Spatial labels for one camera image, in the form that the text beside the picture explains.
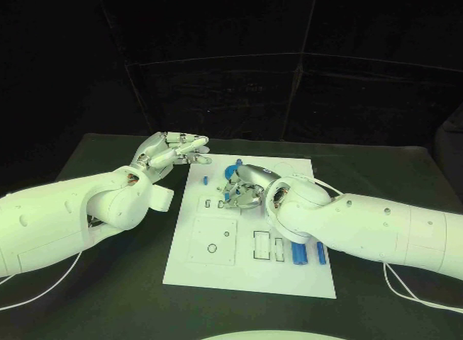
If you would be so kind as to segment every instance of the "white paper sheet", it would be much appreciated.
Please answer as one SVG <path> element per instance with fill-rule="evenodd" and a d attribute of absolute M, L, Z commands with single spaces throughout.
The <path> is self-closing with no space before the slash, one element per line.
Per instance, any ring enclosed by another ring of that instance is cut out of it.
<path fill-rule="evenodd" d="M 307 264 L 294 265 L 290 241 L 267 225 L 263 207 L 242 211 L 218 208 L 222 196 L 216 188 L 226 182 L 224 169 L 238 158 L 244 164 L 263 166 L 280 176 L 294 172 L 313 176 L 310 160 L 209 156 L 211 165 L 190 165 L 163 283 L 335 298 L 326 252 L 327 264 L 317 261 L 317 240 L 312 239 L 306 245 Z"/>

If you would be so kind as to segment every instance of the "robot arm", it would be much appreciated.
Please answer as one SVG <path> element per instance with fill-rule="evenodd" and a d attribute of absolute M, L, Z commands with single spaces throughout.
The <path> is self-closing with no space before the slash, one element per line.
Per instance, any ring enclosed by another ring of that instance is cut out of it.
<path fill-rule="evenodd" d="M 147 209 L 167 211 L 173 191 L 154 185 L 173 164 L 211 163 L 208 138 L 156 133 L 131 166 L 37 186 L 0 199 L 0 277 L 56 263 L 131 229 Z"/>
<path fill-rule="evenodd" d="M 242 167 L 237 176 L 251 170 Z M 255 168 L 257 176 L 264 169 Z M 330 198 L 313 178 L 297 174 L 276 178 L 265 187 L 260 185 L 258 196 L 267 223 L 290 241 L 307 243 L 313 236 L 364 259 L 463 280 L 463 215 L 349 193 Z M 239 206 L 237 198 L 226 206 Z"/>

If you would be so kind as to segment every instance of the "blue object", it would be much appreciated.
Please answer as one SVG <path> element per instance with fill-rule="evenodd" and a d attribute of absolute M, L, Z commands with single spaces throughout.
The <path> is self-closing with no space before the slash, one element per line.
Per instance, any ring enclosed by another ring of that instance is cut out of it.
<path fill-rule="evenodd" d="M 229 165 L 224 170 L 224 176 L 229 180 L 231 176 L 234 175 L 234 171 L 238 169 L 238 165 Z"/>
<path fill-rule="evenodd" d="M 316 248 L 317 248 L 317 260 L 320 261 L 320 264 L 326 264 L 325 249 L 323 244 L 320 242 L 316 242 Z"/>
<path fill-rule="evenodd" d="M 291 246 L 291 249 L 293 249 L 293 263 L 299 264 L 299 265 L 307 264 L 304 244 L 290 242 L 290 246 Z"/>

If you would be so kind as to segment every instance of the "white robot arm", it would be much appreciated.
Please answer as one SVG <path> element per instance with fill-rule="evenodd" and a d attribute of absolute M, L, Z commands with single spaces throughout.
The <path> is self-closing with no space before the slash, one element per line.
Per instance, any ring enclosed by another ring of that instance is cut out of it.
<path fill-rule="evenodd" d="M 131 166 L 37 186 L 0 199 L 0 277 L 56 263 L 131 229 L 147 209 L 167 211 L 173 191 L 154 185 L 173 164 L 211 163 L 208 137 L 159 132 Z"/>
<path fill-rule="evenodd" d="M 313 236 L 364 259 L 463 280 L 463 215 L 351 193 L 330 198 L 314 182 L 241 165 L 226 183 L 226 207 L 264 204 L 268 224 L 296 243 Z"/>

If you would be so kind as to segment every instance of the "dark table surface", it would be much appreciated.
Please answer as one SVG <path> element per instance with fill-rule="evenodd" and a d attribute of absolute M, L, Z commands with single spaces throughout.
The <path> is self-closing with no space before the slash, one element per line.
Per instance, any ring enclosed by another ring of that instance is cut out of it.
<path fill-rule="evenodd" d="M 58 180 L 128 164 L 144 139 L 85 135 Z M 463 213 L 424 148 L 245 140 L 211 140 L 209 146 L 215 154 L 307 158 L 314 176 L 340 191 Z M 463 315 L 401 299 L 388 290 L 381 264 L 338 251 L 329 252 L 336 300 L 163 285 L 186 176 L 188 166 L 177 166 L 159 182 L 175 190 L 169 212 L 150 210 L 140 226 L 84 251 L 39 300 L 0 312 L 0 339 L 200 339 L 252 329 L 345 339 L 463 339 Z M 72 260 L 17 275 L 0 287 L 0 307 L 50 287 Z M 462 281 L 395 268 L 423 299 L 463 307 Z"/>

